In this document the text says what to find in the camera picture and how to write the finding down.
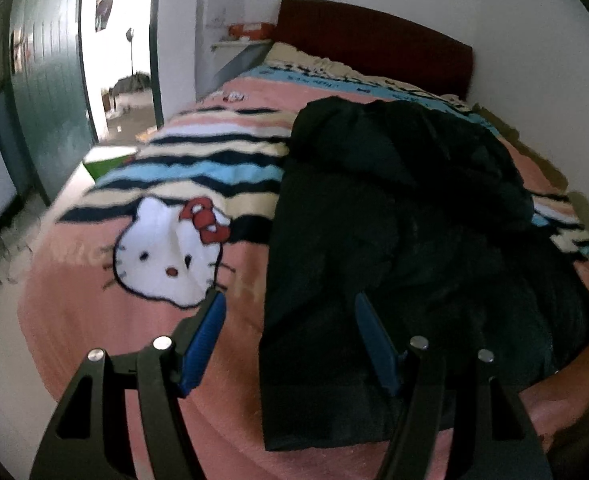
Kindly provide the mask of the black large jacket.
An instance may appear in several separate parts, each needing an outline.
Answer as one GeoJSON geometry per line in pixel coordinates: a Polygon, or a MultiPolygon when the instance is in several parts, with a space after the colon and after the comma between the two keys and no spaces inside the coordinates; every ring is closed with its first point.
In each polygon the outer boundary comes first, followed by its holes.
{"type": "Polygon", "coordinates": [[[533,221],[507,147],[412,102],[309,103],[294,122],[268,251],[259,377],[270,452],[388,440],[397,417],[357,327],[438,351],[447,393],[491,350],[521,391],[589,345],[589,291],[533,221]]]}

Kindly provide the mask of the green metal door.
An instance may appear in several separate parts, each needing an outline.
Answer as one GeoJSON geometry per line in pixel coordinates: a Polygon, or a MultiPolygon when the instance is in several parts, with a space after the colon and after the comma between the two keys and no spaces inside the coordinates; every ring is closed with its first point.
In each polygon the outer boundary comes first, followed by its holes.
{"type": "Polygon", "coordinates": [[[53,203],[97,133],[82,0],[0,0],[0,143],[10,176],[53,203]]]}

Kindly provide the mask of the olive mattress edge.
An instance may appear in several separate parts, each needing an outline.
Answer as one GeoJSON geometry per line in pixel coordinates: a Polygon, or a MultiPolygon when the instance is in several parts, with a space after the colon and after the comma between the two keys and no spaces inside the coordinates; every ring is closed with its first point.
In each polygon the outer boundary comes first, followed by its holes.
{"type": "Polygon", "coordinates": [[[500,131],[500,134],[520,154],[531,159],[534,165],[539,167],[541,174],[543,174],[545,179],[549,181],[553,188],[556,188],[557,191],[563,192],[569,197],[570,203],[572,203],[573,208],[575,208],[575,212],[578,214],[578,218],[583,222],[584,226],[589,231],[589,201],[587,198],[583,194],[570,189],[570,183],[568,179],[552,162],[540,154],[537,154],[537,152],[532,148],[529,148],[527,144],[524,144],[523,141],[520,140],[520,133],[517,129],[507,125],[507,123],[503,122],[500,117],[497,117],[495,114],[493,114],[491,110],[487,110],[480,104],[473,105],[473,109],[486,120],[491,122],[491,124],[500,131]]]}

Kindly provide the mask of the dark red headboard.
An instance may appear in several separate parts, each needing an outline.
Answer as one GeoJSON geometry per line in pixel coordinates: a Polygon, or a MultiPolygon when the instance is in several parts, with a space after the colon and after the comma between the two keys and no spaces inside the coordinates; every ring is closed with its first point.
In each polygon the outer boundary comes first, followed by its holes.
{"type": "Polygon", "coordinates": [[[281,0],[274,39],[367,76],[466,99],[473,48],[395,15],[329,0],[281,0]]]}

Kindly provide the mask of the pink Hello Kitty blanket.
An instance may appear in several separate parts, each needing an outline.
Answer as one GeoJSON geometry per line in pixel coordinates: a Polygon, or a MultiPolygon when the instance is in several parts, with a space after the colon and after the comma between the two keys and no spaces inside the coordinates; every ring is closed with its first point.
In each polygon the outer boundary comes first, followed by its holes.
{"type": "MultiPolygon", "coordinates": [[[[200,385],[180,411],[201,479],[379,479],[392,439],[270,452],[264,444],[259,347],[268,251],[293,125],[309,103],[412,102],[488,128],[508,149],[533,221],[570,258],[589,291],[589,234],[539,167],[454,94],[367,76],[278,42],[265,60],[178,114],[127,165],[97,182],[49,229],[36,253],[19,321],[57,405],[87,352],[137,352],[171,335],[206,294],[226,318],[200,385]]],[[[589,345],[561,370],[515,390],[545,457],[557,434],[589,414],[589,345]]],[[[445,389],[426,479],[447,479],[457,393],[445,389]]],[[[152,474],[136,392],[125,393],[135,471],[152,474]]]]}

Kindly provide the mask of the green white box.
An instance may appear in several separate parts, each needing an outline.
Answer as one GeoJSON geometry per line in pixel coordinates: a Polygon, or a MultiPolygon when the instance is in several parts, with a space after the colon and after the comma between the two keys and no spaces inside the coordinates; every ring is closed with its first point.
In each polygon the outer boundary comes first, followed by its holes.
{"type": "Polygon", "coordinates": [[[111,170],[129,164],[137,152],[136,146],[95,146],[82,163],[93,180],[97,181],[111,170]]]}

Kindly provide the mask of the orange box on shelf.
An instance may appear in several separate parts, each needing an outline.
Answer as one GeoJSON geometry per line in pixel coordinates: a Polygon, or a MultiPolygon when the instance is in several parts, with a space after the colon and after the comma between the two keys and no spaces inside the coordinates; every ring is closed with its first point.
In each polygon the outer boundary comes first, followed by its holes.
{"type": "Polygon", "coordinates": [[[237,23],[228,26],[228,36],[240,41],[265,41],[273,37],[275,28],[267,22],[237,23]]]}

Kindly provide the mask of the white wall shelf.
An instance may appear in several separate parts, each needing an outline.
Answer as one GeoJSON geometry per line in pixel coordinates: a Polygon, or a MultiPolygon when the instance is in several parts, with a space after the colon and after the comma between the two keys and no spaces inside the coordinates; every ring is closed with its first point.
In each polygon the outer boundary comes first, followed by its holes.
{"type": "Polygon", "coordinates": [[[232,49],[247,49],[250,47],[259,47],[259,46],[266,46],[270,44],[270,39],[267,40],[221,40],[215,41],[211,44],[212,50],[217,49],[224,49],[224,48],[232,48],[232,49]]]}

